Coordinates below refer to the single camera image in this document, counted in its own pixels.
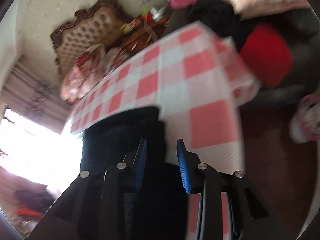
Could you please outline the black pants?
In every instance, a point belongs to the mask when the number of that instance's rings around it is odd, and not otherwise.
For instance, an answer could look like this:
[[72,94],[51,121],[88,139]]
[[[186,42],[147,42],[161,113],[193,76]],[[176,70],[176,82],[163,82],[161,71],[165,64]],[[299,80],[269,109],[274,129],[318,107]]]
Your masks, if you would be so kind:
[[166,153],[155,106],[109,116],[84,131],[80,169],[104,176],[99,239],[185,239],[188,197]]

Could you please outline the red white checkered tablecloth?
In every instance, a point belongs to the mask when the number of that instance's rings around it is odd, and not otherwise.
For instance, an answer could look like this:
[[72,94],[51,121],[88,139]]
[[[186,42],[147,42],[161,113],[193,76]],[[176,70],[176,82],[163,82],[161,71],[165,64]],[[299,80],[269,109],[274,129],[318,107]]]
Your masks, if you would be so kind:
[[224,173],[243,170],[238,108],[259,92],[260,82],[237,53],[200,22],[161,38],[103,78],[75,106],[71,132],[106,117],[157,106],[165,122],[169,163],[178,162],[178,139],[202,161]]

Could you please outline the floral pink quilt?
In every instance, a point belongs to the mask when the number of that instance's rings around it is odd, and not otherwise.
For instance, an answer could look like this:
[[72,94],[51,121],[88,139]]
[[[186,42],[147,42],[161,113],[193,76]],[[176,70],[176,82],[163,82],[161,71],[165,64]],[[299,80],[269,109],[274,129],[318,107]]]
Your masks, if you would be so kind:
[[115,47],[106,50],[103,44],[87,48],[77,59],[74,66],[65,76],[60,98],[69,103],[83,98],[110,72],[125,62],[130,55]]

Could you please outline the pink white slipper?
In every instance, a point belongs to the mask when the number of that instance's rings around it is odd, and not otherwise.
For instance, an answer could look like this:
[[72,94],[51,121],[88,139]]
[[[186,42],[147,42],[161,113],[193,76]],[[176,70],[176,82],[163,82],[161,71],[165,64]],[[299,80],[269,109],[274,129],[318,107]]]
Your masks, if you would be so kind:
[[298,144],[319,140],[319,93],[300,100],[289,124],[291,139]]

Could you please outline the pink patterned curtain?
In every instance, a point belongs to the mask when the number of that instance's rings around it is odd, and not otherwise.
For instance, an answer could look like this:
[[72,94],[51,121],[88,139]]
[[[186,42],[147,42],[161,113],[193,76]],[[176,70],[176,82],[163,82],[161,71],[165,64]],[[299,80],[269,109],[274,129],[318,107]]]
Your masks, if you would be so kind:
[[28,120],[61,134],[71,106],[50,84],[18,62],[1,90],[1,100]]

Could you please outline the dark wooden nightstand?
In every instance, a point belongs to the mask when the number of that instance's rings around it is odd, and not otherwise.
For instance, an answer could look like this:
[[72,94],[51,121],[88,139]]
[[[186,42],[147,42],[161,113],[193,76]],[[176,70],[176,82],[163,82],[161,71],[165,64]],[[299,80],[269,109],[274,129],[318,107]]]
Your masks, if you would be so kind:
[[143,20],[139,27],[126,34],[117,44],[120,51],[135,55],[153,42],[158,41],[164,34],[170,14],[170,12],[165,13],[158,21],[152,18],[149,21]]

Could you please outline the red cushion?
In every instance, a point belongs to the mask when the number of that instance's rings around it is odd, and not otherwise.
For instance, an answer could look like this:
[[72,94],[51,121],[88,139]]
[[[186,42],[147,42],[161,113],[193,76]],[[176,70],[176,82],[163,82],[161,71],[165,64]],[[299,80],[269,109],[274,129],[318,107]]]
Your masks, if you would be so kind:
[[291,50],[285,39],[270,24],[259,23],[240,50],[247,67],[266,88],[275,88],[293,66]]

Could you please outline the tufted tan headboard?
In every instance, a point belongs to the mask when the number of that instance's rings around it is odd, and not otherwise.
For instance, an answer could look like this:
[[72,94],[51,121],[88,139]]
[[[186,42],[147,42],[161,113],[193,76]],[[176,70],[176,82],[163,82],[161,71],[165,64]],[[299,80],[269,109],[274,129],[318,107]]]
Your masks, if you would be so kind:
[[124,36],[121,27],[133,20],[117,0],[98,0],[88,9],[77,10],[74,17],[74,21],[60,25],[50,35],[61,77],[90,46],[101,43],[110,48],[120,41]]

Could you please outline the colourful cans on nightstand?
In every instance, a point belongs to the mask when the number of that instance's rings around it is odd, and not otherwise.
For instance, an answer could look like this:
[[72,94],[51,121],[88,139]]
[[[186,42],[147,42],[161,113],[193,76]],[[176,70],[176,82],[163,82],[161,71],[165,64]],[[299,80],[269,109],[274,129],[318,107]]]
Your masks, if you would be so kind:
[[121,31],[124,34],[128,34],[133,30],[137,29],[138,27],[143,27],[147,33],[153,33],[153,29],[151,28],[150,24],[154,22],[153,16],[156,12],[156,7],[149,7],[143,9],[142,13],[137,18],[134,18],[129,23],[124,23],[120,28]]

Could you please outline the wall socket plate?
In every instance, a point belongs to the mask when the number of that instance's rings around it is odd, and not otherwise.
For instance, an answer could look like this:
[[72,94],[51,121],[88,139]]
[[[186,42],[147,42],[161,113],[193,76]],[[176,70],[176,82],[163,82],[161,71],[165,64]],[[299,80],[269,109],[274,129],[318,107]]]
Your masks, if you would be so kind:
[[140,5],[140,6],[143,6],[143,5],[145,5],[146,3],[148,3],[148,2],[150,2],[151,0],[138,0],[138,4]]

